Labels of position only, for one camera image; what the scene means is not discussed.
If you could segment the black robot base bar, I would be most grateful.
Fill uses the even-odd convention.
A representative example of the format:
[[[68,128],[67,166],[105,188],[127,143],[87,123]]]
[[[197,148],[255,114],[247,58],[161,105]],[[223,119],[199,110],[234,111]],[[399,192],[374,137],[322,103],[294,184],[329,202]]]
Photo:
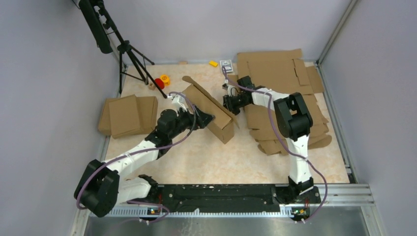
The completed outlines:
[[[286,204],[306,207],[322,199],[316,186],[297,195],[287,184],[165,184],[134,201],[163,205],[170,212],[257,213],[279,212]]]

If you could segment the large cardboard box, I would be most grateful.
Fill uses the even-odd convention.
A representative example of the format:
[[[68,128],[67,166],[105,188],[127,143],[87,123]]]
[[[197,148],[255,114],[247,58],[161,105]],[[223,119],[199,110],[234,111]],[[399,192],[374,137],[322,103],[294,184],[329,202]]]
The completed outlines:
[[[214,116],[208,124],[210,132],[222,143],[228,143],[234,137],[234,127],[238,126],[236,116],[190,76],[183,76],[182,80],[190,84],[183,93],[191,103],[202,112]]]

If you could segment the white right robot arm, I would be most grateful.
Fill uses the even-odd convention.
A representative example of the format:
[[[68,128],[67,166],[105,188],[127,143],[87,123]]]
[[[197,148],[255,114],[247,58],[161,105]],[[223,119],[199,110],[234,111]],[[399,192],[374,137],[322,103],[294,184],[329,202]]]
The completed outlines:
[[[262,86],[256,87],[249,76],[236,82],[225,76],[224,107],[237,115],[240,109],[253,104],[267,108],[272,129],[290,155],[289,198],[301,203],[314,187],[309,163],[308,141],[313,119],[303,96],[298,93],[279,93]]]

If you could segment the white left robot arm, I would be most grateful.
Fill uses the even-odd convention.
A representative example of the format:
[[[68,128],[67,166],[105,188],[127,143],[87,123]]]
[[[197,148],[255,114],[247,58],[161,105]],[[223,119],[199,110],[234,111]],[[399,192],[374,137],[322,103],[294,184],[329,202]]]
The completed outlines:
[[[115,205],[133,199],[152,203],[157,199],[157,183],[140,175],[127,180],[134,170],[155,161],[175,146],[173,139],[188,131],[206,128],[214,115],[193,106],[191,109],[166,109],[155,129],[131,150],[107,161],[90,161],[74,191],[76,207],[88,209],[98,217],[107,215]]]

